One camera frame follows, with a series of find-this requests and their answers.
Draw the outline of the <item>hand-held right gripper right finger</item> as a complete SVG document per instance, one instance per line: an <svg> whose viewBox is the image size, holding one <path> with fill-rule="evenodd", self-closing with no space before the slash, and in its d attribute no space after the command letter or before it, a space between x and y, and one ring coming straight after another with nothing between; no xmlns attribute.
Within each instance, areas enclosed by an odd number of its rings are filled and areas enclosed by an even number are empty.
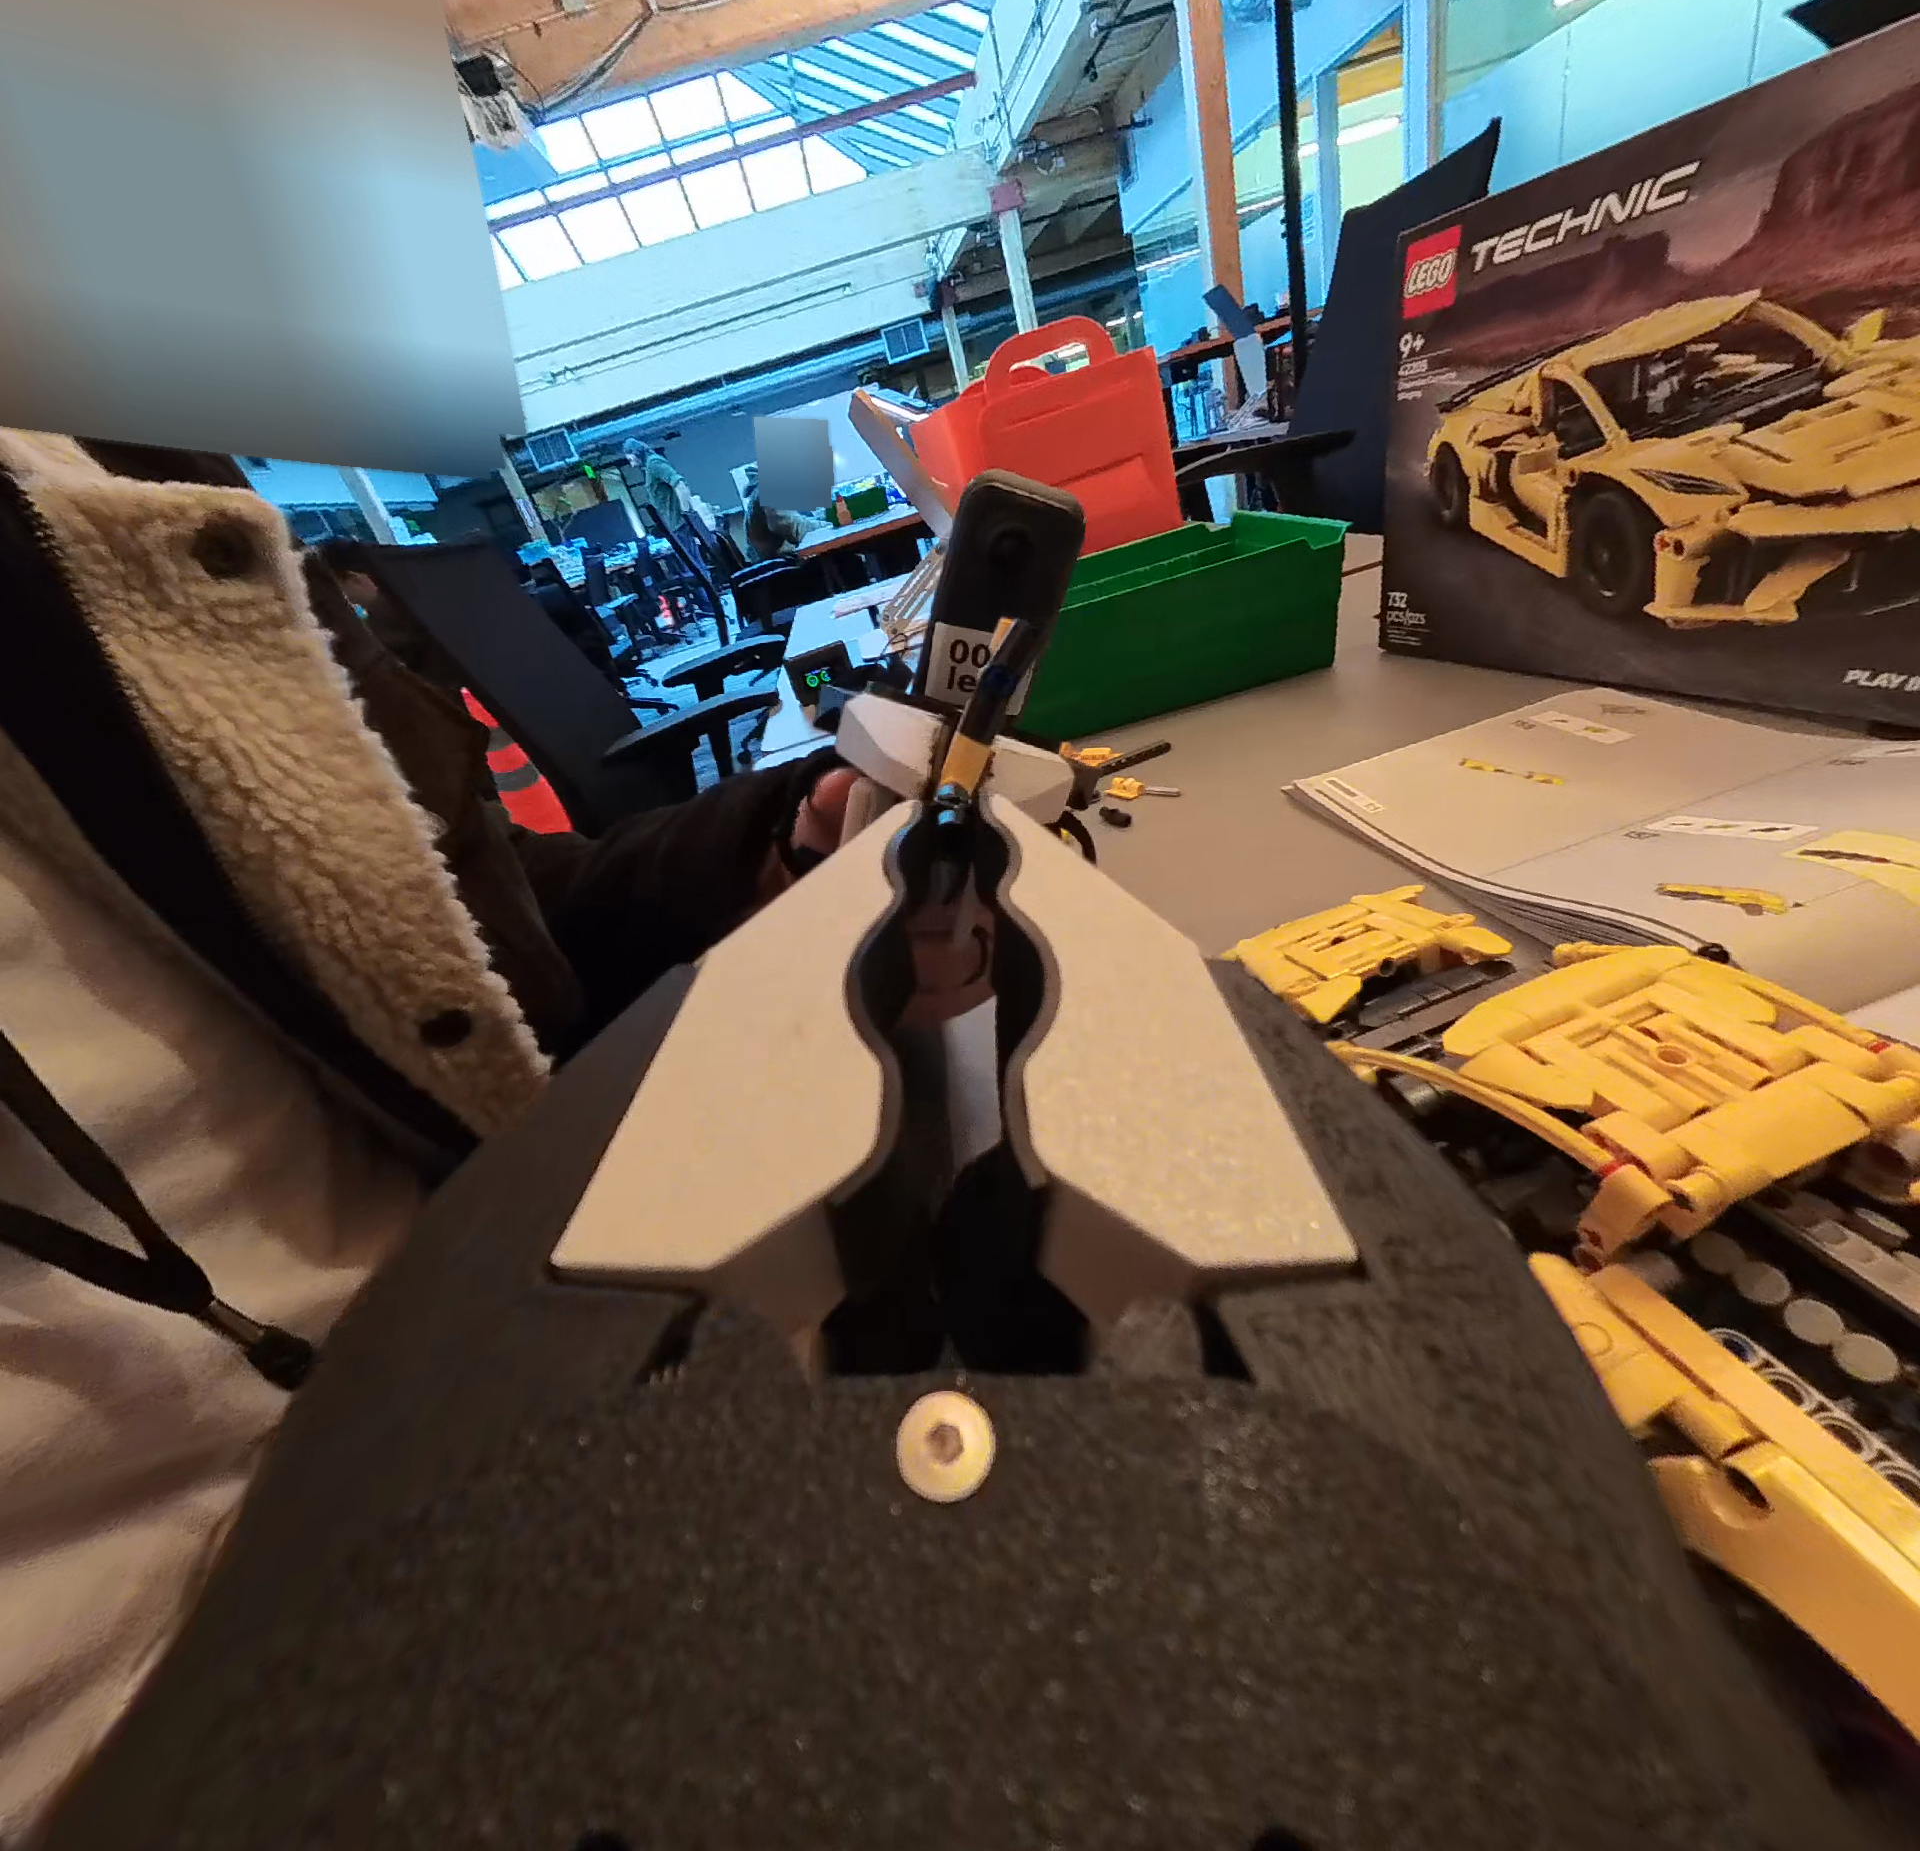
<svg viewBox="0 0 1920 1851"><path fill-rule="evenodd" d="M1010 800L1000 966L1038 960L1002 1120L1040 1188L1038 1270L1114 1332L1141 1302L1357 1272L1360 1252L1203 952Z"/></svg>

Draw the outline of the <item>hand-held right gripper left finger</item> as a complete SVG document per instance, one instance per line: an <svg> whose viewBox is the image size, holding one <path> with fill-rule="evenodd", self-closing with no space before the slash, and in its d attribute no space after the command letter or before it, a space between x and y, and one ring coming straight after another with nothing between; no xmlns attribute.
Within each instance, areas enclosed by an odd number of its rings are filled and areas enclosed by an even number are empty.
<svg viewBox="0 0 1920 1851"><path fill-rule="evenodd" d="M849 1292L834 1214L901 1138L921 816L891 808L708 952L551 1252L559 1280L744 1308L821 1374Z"/></svg>

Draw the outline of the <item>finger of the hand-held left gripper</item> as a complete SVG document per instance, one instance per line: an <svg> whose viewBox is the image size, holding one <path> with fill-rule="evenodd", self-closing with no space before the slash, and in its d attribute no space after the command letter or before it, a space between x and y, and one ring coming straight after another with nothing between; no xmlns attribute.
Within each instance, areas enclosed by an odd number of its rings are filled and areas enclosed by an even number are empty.
<svg viewBox="0 0 1920 1851"><path fill-rule="evenodd" d="M944 714L918 700L862 692L841 708L834 754L860 778L849 792L851 808L924 804L944 766Z"/></svg>
<svg viewBox="0 0 1920 1851"><path fill-rule="evenodd" d="M1054 826L1071 810L1076 774L1057 750L997 738L982 788L991 800L1019 808L1040 826Z"/></svg>

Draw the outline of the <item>small yellow connector black pin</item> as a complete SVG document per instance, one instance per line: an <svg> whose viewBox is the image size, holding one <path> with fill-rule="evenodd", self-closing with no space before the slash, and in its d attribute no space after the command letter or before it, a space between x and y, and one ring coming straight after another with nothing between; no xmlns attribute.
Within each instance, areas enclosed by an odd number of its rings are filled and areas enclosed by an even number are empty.
<svg viewBox="0 0 1920 1851"><path fill-rule="evenodd" d="M973 822L997 738L1008 716L1019 712L1019 696L1033 678L1040 647L1042 631L1030 619L1007 619L997 629L991 657L975 678L931 794L934 830L943 842L960 840Z"/></svg>

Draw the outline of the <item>yellow brick car model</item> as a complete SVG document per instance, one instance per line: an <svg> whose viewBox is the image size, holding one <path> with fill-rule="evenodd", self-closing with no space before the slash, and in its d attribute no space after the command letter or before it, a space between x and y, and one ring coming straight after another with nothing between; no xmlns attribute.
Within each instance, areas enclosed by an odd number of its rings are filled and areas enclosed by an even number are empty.
<svg viewBox="0 0 1920 1851"><path fill-rule="evenodd" d="M1916 1048L1716 948L1517 968L1425 894L1224 962L1497 1216L1692 1556L1916 1748Z"/></svg>

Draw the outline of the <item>person's left hand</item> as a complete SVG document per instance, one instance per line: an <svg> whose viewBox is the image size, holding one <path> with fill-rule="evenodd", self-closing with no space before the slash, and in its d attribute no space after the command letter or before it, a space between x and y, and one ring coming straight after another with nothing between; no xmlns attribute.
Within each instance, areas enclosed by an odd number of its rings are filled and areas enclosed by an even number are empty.
<svg viewBox="0 0 1920 1851"><path fill-rule="evenodd" d="M852 792L862 774L836 756L806 760L794 774L796 798L781 836L781 868L789 884L809 876L846 838Z"/></svg>

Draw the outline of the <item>orange bag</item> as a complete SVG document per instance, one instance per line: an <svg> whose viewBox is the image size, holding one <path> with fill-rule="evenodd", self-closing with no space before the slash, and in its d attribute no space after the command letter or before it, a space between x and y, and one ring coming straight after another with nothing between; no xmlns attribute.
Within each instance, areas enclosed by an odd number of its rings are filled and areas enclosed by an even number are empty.
<svg viewBox="0 0 1920 1851"><path fill-rule="evenodd" d="M1086 555L1184 525L1158 361L1120 355L1086 319L1002 343L978 385L915 427L912 447L949 505L989 471L1075 497Z"/></svg>

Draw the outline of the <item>green plastic bin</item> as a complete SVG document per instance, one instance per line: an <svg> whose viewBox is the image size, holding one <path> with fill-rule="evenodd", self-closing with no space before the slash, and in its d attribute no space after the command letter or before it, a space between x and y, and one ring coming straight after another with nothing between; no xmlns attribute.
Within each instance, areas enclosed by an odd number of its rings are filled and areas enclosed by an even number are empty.
<svg viewBox="0 0 1920 1851"><path fill-rule="evenodd" d="M1328 668L1347 537L1242 513L1083 557L1021 734L1057 746Z"/></svg>

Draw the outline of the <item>orange safety cone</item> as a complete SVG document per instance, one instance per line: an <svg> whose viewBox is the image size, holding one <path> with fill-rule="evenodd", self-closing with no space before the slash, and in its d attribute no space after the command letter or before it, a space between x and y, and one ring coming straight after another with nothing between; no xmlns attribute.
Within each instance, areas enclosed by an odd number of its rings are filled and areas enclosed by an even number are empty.
<svg viewBox="0 0 1920 1851"><path fill-rule="evenodd" d="M487 734L487 758L492 788L506 818L520 830L557 836L574 832L572 820L554 786L534 760L517 744L492 712L469 690L460 690L466 712Z"/></svg>

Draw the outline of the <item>black office chair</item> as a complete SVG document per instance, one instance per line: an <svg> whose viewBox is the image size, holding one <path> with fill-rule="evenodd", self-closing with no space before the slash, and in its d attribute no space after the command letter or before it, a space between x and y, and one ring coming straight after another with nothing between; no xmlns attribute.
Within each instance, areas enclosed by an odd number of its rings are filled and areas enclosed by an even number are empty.
<svg viewBox="0 0 1920 1851"><path fill-rule="evenodd" d="M694 752L732 774L738 722L772 712L775 684L713 688L678 708L635 700L523 589L501 551L348 543L333 563L364 575L541 768L574 828L599 838L698 790Z"/></svg>
<svg viewBox="0 0 1920 1851"><path fill-rule="evenodd" d="M1175 455L1180 509L1210 521L1208 483L1258 479L1289 517L1338 521L1363 535L1382 529L1393 385L1405 331L1415 243L1441 237L1441 259L1458 255L1454 213L1493 185L1503 121L1433 171L1370 207L1349 213L1326 307L1312 329L1305 383L1293 391L1284 435L1240 437Z"/></svg>

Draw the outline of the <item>black pole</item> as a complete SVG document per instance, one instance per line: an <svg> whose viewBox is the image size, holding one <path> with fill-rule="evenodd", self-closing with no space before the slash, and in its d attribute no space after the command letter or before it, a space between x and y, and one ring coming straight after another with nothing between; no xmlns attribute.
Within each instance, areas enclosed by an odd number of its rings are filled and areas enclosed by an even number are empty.
<svg viewBox="0 0 1920 1851"><path fill-rule="evenodd" d="M1301 77L1294 31L1294 0L1273 0L1273 35L1276 63L1276 131L1284 207L1284 261L1289 287L1287 321L1291 405L1294 411L1299 411L1311 365L1312 303L1306 259L1306 193L1302 177Z"/></svg>

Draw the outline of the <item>instruction booklet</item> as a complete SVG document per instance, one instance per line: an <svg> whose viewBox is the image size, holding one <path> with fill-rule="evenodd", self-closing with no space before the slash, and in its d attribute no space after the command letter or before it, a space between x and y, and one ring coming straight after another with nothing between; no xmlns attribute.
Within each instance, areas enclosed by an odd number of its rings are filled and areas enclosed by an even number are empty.
<svg viewBox="0 0 1920 1851"><path fill-rule="evenodd" d="M1914 742L1576 690L1291 792L1544 946L1718 948L1916 1044Z"/></svg>

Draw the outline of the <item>brick car set box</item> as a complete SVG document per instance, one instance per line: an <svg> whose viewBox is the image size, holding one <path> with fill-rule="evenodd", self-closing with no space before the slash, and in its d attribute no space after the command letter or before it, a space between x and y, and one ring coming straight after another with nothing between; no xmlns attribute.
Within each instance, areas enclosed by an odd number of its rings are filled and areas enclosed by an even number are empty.
<svg viewBox="0 0 1920 1851"><path fill-rule="evenodd" d="M1916 726L1914 19L1391 273L1386 657Z"/></svg>

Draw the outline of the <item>black jacket drawstring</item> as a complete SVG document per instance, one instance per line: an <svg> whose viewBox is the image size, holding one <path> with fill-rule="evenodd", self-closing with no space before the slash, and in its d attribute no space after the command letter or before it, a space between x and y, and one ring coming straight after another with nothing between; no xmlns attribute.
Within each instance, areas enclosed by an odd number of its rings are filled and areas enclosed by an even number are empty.
<svg viewBox="0 0 1920 1851"><path fill-rule="evenodd" d="M123 1228L133 1246L102 1240L28 1206L3 1200L3 1240L38 1264L169 1314L194 1320L237 1348L282 1392L298 1390L321 1362L304 1338L267 1326L219 1298L204 1268L155 1218L124 1170L3 1040L3 1102L46 1158Z"/></svg>

